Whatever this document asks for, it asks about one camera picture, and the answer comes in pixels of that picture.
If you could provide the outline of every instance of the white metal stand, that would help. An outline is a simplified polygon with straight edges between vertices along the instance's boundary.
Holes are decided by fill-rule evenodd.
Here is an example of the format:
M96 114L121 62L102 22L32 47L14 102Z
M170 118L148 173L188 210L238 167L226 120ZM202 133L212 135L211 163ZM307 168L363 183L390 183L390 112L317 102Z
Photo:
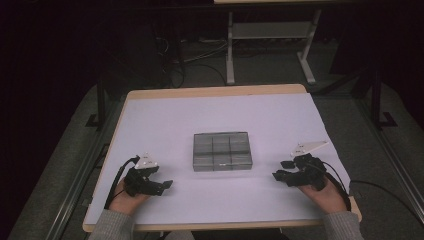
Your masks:
M317 29L321 10L316 10L312 21L304 22L268 22L268 23L233 23L233 13L228 19L228 53L227 53L227 84L234 85L233 39L264 39L264 38L304 38L306 46L297 56L303 73L309 84L315 84L315 78L309 67L307 56Z

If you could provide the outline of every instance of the table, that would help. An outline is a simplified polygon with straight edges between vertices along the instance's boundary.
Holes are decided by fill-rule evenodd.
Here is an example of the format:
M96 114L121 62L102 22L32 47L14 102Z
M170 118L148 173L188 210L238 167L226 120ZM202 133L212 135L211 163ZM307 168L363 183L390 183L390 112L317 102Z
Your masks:
M249 133L252 170L194 172L193 135L223 131ZM320 224L322 213L312 201L272 176L280 161L292 159L298 142L317 140L329 144L313 155L330 163L349 186L318 110L300 84L130 92L83 228L93 230L119 167L144 152L160 165L150 180L174 183L139 208L135 230Z

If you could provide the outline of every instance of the person's left hand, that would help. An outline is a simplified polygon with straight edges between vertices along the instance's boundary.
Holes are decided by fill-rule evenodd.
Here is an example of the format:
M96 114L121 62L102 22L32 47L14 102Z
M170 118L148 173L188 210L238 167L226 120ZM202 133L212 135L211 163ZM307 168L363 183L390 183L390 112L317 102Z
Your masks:
M109 210L132 216L137 208L149 197L149 195L144 194L137 194L131 197L124 191L124 179L122 179L115 188L115 198L110 203Z

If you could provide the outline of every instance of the dark background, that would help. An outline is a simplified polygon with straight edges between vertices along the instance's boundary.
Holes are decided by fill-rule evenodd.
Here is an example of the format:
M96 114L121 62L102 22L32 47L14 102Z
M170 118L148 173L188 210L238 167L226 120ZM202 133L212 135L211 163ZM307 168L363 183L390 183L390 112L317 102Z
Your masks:
M131 68L132 60L140 57L129 58L134 47L131 39L144 36L148 41L153 36L151 32L132 35L131 29L122 26L137 26L137 31L153 26L154 33L168 35L166 26L178 19L178 26L171 28L187 39L195 41L202 31L203 35L225 37L226 17L217 17L226 14L223 11L180 14L177 18L151 12L147 18L137 11L112 11L110 6L99 5L104 2L0 3L2 239L19 217L79 102L103 72L123 67L111 59L110 52L121 53ZM196 1L162 2L178 6ZM118 8L125 6L125 2L118 3ZM423 12L423 4L415 2L328 8L315 40L340 41L332 69L335 73L347 74L364 65L378 70L383 82L400 94L407 110L424 128ZM162 63L158 60L152 68L161 69ZM133 88L166 87L157 71L132 68L127 73L111 81L119 85L122 79L143 75L156 80Z

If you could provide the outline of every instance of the white triangular piece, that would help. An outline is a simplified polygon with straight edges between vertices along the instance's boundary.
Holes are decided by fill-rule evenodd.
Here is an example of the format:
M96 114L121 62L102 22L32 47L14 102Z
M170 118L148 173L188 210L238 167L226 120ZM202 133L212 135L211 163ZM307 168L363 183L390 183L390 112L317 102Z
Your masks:
M327 144L327 141L299 143L297 147L293 150L291 155L293 157L305 155L319 148L322 148Z
M146 168L152 168L156 167L158 165L157 162L153 162L152 158L148 153L144 153L143 156L138 160L137 164L135 165L135 169L146 169Z

